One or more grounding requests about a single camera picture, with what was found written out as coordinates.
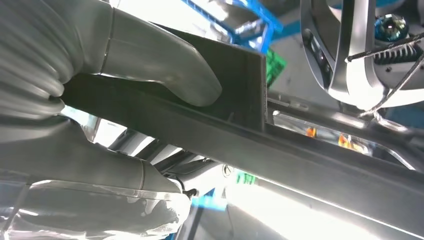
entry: transparent plastic cover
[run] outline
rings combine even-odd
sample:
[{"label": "transparent plastic cover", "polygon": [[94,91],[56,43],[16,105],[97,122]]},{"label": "transparent plastic cover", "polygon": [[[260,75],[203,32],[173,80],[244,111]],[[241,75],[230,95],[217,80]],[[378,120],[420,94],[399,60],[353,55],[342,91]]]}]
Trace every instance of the transparent plastic cover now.
[{"label": "transparent plastic cover", "polygon": [[0,240],[163,239],[190,204],[181,193],[34,181],[0,169]]}]

